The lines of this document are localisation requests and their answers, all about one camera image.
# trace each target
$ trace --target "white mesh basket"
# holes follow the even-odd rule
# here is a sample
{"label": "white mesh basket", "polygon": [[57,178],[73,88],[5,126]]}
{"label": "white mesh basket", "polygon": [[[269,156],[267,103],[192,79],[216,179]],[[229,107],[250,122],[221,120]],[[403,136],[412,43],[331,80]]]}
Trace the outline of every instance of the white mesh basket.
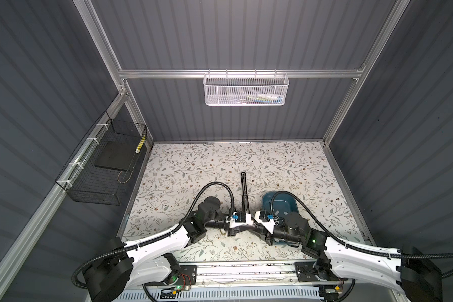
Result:
{"label": "white mesh basket", "polygon": [[203,77],[208,106],[282,106],[287,95],[285,73],[206,73]]}

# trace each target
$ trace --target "robotic arm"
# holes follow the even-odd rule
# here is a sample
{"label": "robotic arm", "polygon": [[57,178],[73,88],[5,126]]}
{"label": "robotic arm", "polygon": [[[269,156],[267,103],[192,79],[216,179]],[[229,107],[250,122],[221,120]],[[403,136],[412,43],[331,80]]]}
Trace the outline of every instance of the robotic arm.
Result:
{"label": "robotic arm", "polygon": [[[193,212],[199,195],[213,184],[222,185],[229,191],[232,202],[230,213],[220,211],[220,201],[216,197],[206,197],[198,205],[198,210]],[[276,195],[290,194],[322,231],[309,227],[308,221],[299,213],[289,213],[285,219],[279,219],[268,211],[257,211],[252,217],[243,172],[242,186],[242,211],[235,210],[233,194],[228,186],[219,182],[210,183],[199,192],[179,224],[137,241],[122,243],[119,238],[113,239],[108,246],[108,250],[112,251],[81,265],[73,274],[72,282],[87,288],[93,302],[112,301],[124,289],[149,282],[170,285],[178,278],[180,267],[169,253],[198,242],[205,236],[208,227],[224,229],[228,236],[249,231],[270,246],[275,239],[299,245],[302,253],[317,259],[310,273],[319,280],[332,277],[358,279],[405,293],[411,302],[442,301],[441,279],[453,275],[453,270],[442,274],[429,259],[453,257],[453,254],[423,255],[413,247],[401,251],[341,240],[327,230],[298,197],[287,191],[274,194],[271,212]],[[85,284],[77,280],[81,271]]]}

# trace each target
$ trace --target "black cable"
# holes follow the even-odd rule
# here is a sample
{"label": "black cable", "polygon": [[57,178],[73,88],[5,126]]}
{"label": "black cable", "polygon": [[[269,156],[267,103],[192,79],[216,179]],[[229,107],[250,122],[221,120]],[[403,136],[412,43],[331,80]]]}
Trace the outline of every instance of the black cable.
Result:
{"label": "black cable", "polygon": [[152,238],[150,240],[147,240],[145,242],[141,242],[140,244],[137,244],[137,245],[132,245],[132,246],[129,246],[129,247],[125,247],[125,248],[120,248],[120,249],[116,249],[114,251],[111,251],[111,252],[108,252],[108,253],[105,253],[105,254],[102,254],[102,255],[99,255],[97,257],[94,257],[86,262],[84,262],[83,264],[81,264],[75,271],[74,273],[72,274],[72,284],[75,285],[76,287],[78,288],[83,288],[83,289],[87,289],[87,285],[85,283],[82,283],[81,281],[79,281],[77,279],[77,276],[79,275],[79,273],[85,269],[86,267],[88,267],[90,264],[96,262],[97,260],[101,260],[101,259],[104,259],[104,258],[109,258],[111,256],[115,256],[115,255],[118,255],[118,254],[121,254],[121,253],[125,253],[125,252],[129,252],[129,251],[132,251],[132,250],[135,250],[137,248],[140,248],[140,247],[143,247],[145,245],[149,245],[151,243],[154,243],[154,242],[157,242],[161,239],[164,239],[164,238],[167,238],[169,237],[170,235],[176,233],[184,224],[184,222],[186,221],[186,219],[188,218],[188,216],[191,214],[191,211],[193,211],[193,207],[195,206],[195,203],[198,201],[200,195],[209,187],[211,187],[212,185],[215,185],[215,184],[218,184],[218,185],[221,185],[223,186],[229,193],[230,195],[230,202],[231,202],[231,207],[230,207],[230,216],[227,217],[227,219],[230,219],[230,217],[233,215],[233,207],[235,205],[235,198],[233,197],[233,192],[231,191],[231,189],[228,187],[228,185],[222,183],[222,182],[219,182],[219,181],[213,181],[209,184],[207,184],[206,186],[204,186],[201,190],[199,190],[198,194],[196,195],[195,199],[193,199],[193,202],[191,203],[191,206],[190,208],[188,209],[188,212],[186,213],[185,217],[180,221],[180,223],[178,224],[177,227],[175,227],[170,233],[166,233],[166,234],[163,234],[161,236],[158,236],[156,238]]}
{"label": "black cable", "polygon": [[[387,253],[382,253],[382,252],[375,252],[375,251],[370,251],[370,250],[365,250],[363,248],[350,245],[345,243],[343,240],[337,238],[334,234],[332,234],[317,218],[315,218],[314,214],[305,206],[305,204],[293,193],[289,191],[277,191],[273,196],[272,199],[270,200],[270,211],[273,212],[273,200],[275,197],[277,197],[278,194],[280,193],[285,193],[293,198],[295,198],[296,201],[298,201],[302,207],[307,211],[307,213],[312,217],[312,219],[317,223],[320,228],[327,233],[330,237],[332,237],[335,241],[337,241],[339,244],[344,245],[346,248],[353,249],[355,251],[364,253],[364,254],[369,254],[377,257],[385,257],[385,258],[396,258],[396,259],[449,259],[453,258],[453,253],[444,253],[444,254],[427,254],[427,255],[407,255],[407,254],[387,254]],[[453,276],[453,269],[449,270],[443,274],[441,274],[442,278],[447,278]]]}
{"label": "black cable", "polygon": [[351,285],[349,286],[349,288],[346,290],[346,292],[341,296],[339,297],[339,299],[337,300],[334,300],[332,302],[341,302],[341,301],[344,301],[345,298],[347,298],[347,296],[349,296],[349,294],[351,293],[351,291],[353,290],[354,288],[354,284],[356,284],[356,280],[355,279],[351,279],[352,282],[351,282]]}
{"label": "black cable", "polygon": [[142,289],[144,289],[144,292],[146,293],[146,296],[148,296],[148,298],[151,300],[151,302],[158,302],[155,298],[153,298],[151,293],[148,291],[148,288],[146,287],[146,284],[142,285]]}

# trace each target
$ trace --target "floral tablecloth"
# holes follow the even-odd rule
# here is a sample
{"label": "floral tablecloth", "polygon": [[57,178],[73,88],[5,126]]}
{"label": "floral tablecloth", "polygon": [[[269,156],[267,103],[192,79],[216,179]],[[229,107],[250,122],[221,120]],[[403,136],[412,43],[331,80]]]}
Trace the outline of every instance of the floral tablecloth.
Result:
{"label": "floral tablecloth", "polygon": [[[237,209],[241,209],[242,171],[247,173],[252,212],[261,209],[266,192],[288,190],[333,233],[363,243],[319,142],[156,144],[124,238],[139,239],[177,223],[199,190],[211,181],[228,184]],[[228,192],[221,186],[208,188],[198,203],[207,196],[217,196],[224,212],[230,206]],[[310,226],[320,229],[302,206],[298,207]],[[174,254],[179,262],[306,258],[300,248],[267,246],[250,232],[227,237],[224,231],[212,229],[200,242]]]}

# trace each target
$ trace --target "side wall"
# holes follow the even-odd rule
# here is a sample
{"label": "side wall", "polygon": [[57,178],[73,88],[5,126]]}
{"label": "side wall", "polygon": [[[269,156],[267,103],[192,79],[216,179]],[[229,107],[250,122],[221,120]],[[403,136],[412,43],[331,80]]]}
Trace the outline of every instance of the side wall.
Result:
{"label": "side wall", "polygon": [[[71,0],[0,1],[0,260],[116,94]],[[69,275],[123,212],[66,199],[3,300],[84,300]]]}
{"label": "side wall", "polygon": [[330,147],[377,245],[453,252],[453,1],[411,1]]}

